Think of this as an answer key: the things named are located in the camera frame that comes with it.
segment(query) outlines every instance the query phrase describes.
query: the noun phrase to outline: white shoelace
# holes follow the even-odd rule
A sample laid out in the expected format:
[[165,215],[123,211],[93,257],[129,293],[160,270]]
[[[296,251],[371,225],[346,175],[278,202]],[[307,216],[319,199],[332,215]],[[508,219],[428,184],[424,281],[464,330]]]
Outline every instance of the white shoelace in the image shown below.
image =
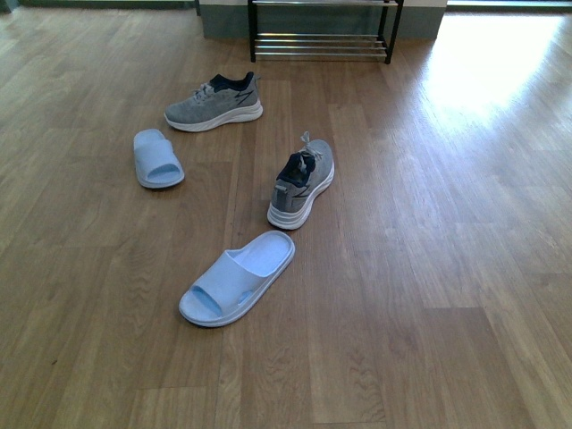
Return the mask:
[[[310,154],[311,156],[313,156],[315,159],[320,159],[322,157],[323,154],[321,152],[318,152],[317,150],[315,150],[309,146],[309,144],[310,144],[310,133],[308,131],[306,131],[302,135],[302,137],[300,137],[300,139],[304,142],[304,148],[302,150],[299,150],[300,154],[307,153],[307,154]],[[303,173],[306,173],[306,163],[304,162],[304,156],[300,157],[299,170]]]
[[201,103],[214,94],[214,92],[215,89],[208,83],[201,83],[200,88],[193,93],[193,98],[198,103]]

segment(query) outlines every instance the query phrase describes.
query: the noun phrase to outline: sneaker sole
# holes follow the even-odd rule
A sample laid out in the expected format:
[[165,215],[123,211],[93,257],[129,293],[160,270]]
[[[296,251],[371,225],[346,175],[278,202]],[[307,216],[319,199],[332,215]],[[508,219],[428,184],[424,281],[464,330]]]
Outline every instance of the sneaker sole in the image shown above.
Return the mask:
[[302,208],[300,208],[296,213],[281,212],[271,203],[266,216],[268,218],[268,222],[278,228],[282,228],[283,230],[296,230],[302,226],[310,216],[315,198],[324,192],[332,183],[333,173],[334,166],[332,164],[332,169],[330,170],[328,177],[326,177],[325,180],[320,183],[312,193],[310,193],[310,195],[308,195],[306,203],[304,203]]
[[249,105],[246,107],[238,107],[236,109],[229,110],[220,116],[217,116],[209,121],[201,122],[201,123],[178,123],[169,121],[167,115],[164,118],[167,120],[167,123],[171,125],[173,128],[181,131],[189,131],[189,132],[200,132],[200,131],[207,131],[213,128],[219,127],[224,125],[225,123],[231,122],[249,122],[258,119],[262,116],[263,108],[260,104],[260,100],[253,105]]

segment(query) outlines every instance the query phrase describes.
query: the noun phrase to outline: gray sneaker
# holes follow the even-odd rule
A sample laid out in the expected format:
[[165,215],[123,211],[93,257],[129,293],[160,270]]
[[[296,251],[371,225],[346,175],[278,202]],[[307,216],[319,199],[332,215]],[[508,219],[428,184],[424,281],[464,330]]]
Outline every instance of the gray sneaker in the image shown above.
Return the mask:
[[310,141],[306,131],[303,149],[290,155],[286,166],[276,178],[268,222],[284,230],[295,230],[310,216],[314,199],[333,180],[333,155],[323,140]]
[[217,74],[191,98],[170,105],[164,117],[182,131],[206,131],[229,122],[254,121],[262,115],[257,77],[249,71],[243,80]]

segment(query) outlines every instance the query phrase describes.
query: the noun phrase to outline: slipper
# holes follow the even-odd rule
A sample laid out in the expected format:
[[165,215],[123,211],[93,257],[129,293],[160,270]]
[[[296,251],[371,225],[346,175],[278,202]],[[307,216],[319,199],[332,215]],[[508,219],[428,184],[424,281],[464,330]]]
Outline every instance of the slipper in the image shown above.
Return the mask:
[[141,186],[159,189],[176,185],[185,178],[172,144],[159,130],[144,130],[135,136],[135,173]]
[[185,319],[206,327],[231,324],[262,297],[294,257],[291,238],[269,231],[244,248],[225,250],[183,295]]

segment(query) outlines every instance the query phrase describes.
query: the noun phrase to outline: metal shoe rack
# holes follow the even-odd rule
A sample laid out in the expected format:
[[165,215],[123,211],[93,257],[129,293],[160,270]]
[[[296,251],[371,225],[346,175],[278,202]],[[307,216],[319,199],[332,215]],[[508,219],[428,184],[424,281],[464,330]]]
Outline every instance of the metal shoe rack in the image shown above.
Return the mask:
[[[391,62],[400,25],[404,0],[248,0],[248,29],[250,61],[257,57],[279,59],[295,56],[298,59],[381,59]],[[259,33],[258,6],[378,6],[381,10],[377,34],[299,34]],[[391,38],[384,36],[388,10],[395,7]]]

